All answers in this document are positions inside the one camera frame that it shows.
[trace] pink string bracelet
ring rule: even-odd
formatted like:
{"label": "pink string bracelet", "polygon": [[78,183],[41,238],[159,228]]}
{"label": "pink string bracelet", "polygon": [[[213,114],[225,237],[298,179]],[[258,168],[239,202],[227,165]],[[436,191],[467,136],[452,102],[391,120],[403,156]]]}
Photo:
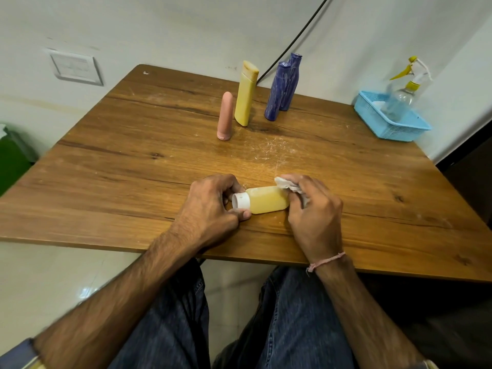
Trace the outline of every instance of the pink string bracelet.
{"label": "pink string bracelet", "polygon": [[337,260],[337,259],[340,259],[343,255],[345,255],[345,251],[344,252],[340,252],[338,255],[335,255],[335,256],[332,256],[331,258],[329,259],[325,259],[325,260],[320,260],[319,262],[317,263],[312,263],[310,264],[309,267],[306,268],[306,273],[309,272],[309,273],[312,273],[312,271],[314,271],[316,268],[318,268],[320,265],[323,265],[323,264],[326,264],[326,263],[329,263],[330,261],[333,261],[333,260]]}

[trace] hairy forearm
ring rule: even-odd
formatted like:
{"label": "hairy forearm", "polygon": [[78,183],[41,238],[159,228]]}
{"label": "hairy forearm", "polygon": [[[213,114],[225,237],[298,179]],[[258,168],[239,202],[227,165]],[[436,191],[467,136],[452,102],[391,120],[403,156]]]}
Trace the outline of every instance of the hairy forearm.
{"label": "hairy forearm", "polygon": [[348,256],[316,273],[361,369],[406,369],[424,359],[367,291]]}
{"label": "hairy forearm", "polygon": [[119,276],[34,339],[46,367],[107,367],[162,283],[191,256],[174,235],[158,237]]}

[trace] person's left hand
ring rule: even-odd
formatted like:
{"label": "person's left hand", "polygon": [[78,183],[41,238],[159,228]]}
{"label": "person's left hand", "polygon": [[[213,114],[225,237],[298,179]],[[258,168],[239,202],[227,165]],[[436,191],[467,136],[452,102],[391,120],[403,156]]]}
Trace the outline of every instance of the person's left hand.
{"label": "person's left hand", "polygon": [[244,191],[234,175],[212,175],[195,181],[167,233],[177,236],[194,253],[217,242],[236,229],[240,221],[251,217],[250,210],[227,211],[224,207],[232,194]]}

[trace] electrical socket panel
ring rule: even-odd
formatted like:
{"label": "electrical socket panel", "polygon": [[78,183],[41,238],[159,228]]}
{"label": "electrical socket panel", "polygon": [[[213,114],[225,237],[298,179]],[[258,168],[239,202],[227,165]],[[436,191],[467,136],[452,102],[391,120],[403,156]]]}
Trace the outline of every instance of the electrical socket panel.
{"label": "electrical socket panel", "polygon": [[94,57],[47,49],[53,73],[60,80],[104,86]]}

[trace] tile floor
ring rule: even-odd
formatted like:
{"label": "tile floor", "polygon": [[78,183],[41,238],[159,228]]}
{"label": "tile floor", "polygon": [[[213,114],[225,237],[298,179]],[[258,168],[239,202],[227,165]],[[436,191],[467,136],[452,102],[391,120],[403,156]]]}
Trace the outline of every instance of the tile floor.
{"label": "tile floor", "polygon": [[[0,354],[36,335],[139,255],[0,242]],[[274,266],[206,260],[202,265],[214,357],[237,339]]]}

